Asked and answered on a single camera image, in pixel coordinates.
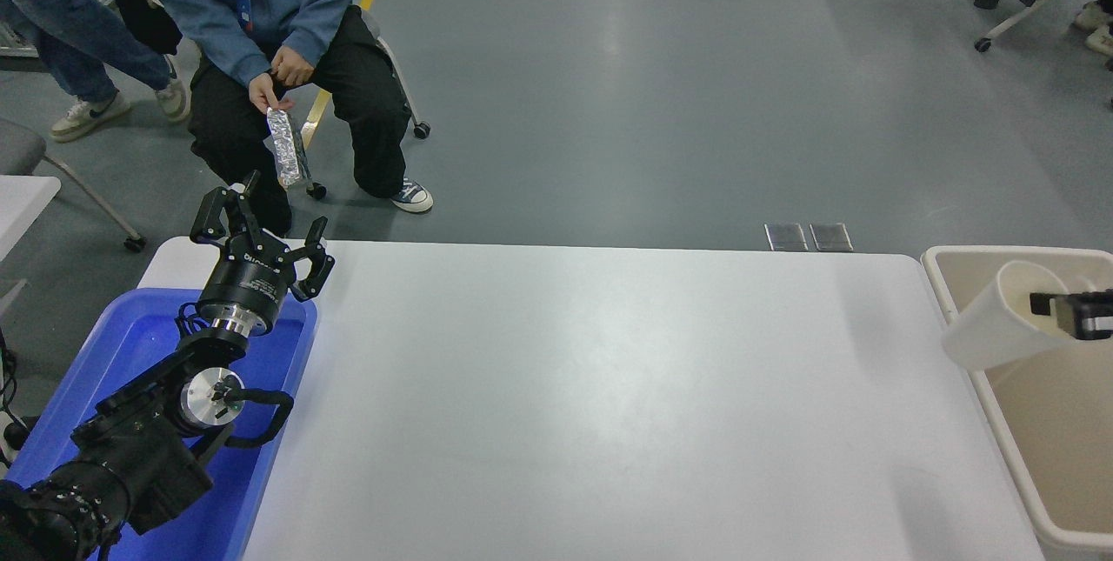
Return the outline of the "seated person's left hand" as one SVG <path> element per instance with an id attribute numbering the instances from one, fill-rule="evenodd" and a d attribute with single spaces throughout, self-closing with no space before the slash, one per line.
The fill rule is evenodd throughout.
<path id="1" fill-rule="evenodd" d="M 299 88 L 299 86 L 308 83 L 314 72 L 314 66 L 293 50 L 290 46 L 279 46 L 270 59 L 270 76 L 287 89 Z"/>

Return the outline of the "seated person's right hand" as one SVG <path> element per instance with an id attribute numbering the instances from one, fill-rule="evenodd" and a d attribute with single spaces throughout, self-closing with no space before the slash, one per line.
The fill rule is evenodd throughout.
<path id="1" fill-rule="evenodd" d="M 259 114 L 266 116 L 270 110 L 290 110 L 295 101 L 286 97 L 286 89 L 276 82 L 274 75 L 258 75 L 248 83 L 248 98 Z"/>

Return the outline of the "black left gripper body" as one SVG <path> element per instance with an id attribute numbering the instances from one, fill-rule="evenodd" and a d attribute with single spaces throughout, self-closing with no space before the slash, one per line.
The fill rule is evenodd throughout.
<path id="1" fill-rule="evenodd" d="M 294 280 L 287 260 L 267 264 L 250 253 L 221 252 L 200 294 L 200 316 L 211 324 L 273 324 Z"/>

